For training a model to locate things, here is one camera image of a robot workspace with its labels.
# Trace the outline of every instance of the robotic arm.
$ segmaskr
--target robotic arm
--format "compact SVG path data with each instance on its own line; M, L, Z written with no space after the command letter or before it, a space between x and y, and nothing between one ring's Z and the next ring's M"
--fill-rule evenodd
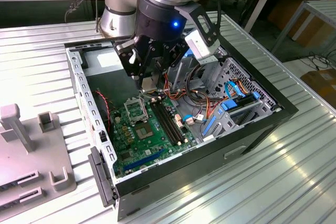
M200 61L219 47L215 25L193 0L137 0L136 10L132 2L106 0L101 29L112 36L132 35L114 47L139 89L155 88L161 75L175 67L189 48ZM184 37L187 20L197 29Z

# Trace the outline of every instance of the metal table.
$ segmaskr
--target metal table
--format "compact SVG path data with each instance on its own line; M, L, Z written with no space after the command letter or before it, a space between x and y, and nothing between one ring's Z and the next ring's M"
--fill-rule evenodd
M216 13L209 14L212 20ZM121 223L334 223L336 111L223 16L222 34L299 112L257 149L181 188ZM71 87L63 44L98 39L94 22L0 30L0 104L22 117L59 115L78 187L8 223L112 223L88 163L89 142Z
M278 49L278 47L280 46L286 35L289 33L297 19L305 10L309 11L310 15L303 22L297 33L301 34L306 26L314 18L314 16L319 17L321 20L336 29L336 1L303 1L277 38L271 50L272 54L274 54L274 52ZM295 34L293 36L293 40L296 40L297 38L298 36ZM332 46L335 44L335 40L336 38L330 41L330 43L324 49L325 52L329 51L332 48Z

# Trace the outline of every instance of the ventilation grille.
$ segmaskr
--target ventilation grille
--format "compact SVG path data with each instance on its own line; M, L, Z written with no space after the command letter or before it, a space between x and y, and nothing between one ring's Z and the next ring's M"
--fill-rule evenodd
M224 85L227 81L232 79L239 79L243 87L248 92L257 91L260 94L260 98L266 102L270 107L275 105L275 102L258 86L255 82L250 81L243 71L237 66L237 64L231 59L226 59L222 70L220 71L220 78L217 81L217 84L214 86L213 90L211 90L210 94L212 96L224 96L226 97ZM234 88L229 85L229 92L234 92Z
M211 134L210 135L213 135L215 133L215 131L218 129L218 127L220 126L220 124L218 123L214 129L211 131Z

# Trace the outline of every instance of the motherboard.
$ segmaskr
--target motherboard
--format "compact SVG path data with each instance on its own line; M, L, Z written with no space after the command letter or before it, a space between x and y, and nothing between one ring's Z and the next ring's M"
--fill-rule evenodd
M112 142L118 157L113 168L117 177L146 168L197 144L188 126L181 126L181 117L168 98L146 103L133 99L111 115L114 118Z

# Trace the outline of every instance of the ram slot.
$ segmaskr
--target ram slot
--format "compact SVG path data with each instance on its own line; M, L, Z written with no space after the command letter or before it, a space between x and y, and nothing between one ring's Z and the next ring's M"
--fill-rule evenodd
M158 119L164 132L167 134L172 145L177 145L178 142L183 142L183 136L179 132L176 124L167 113L165 107L161 103L151 103L156 118Z

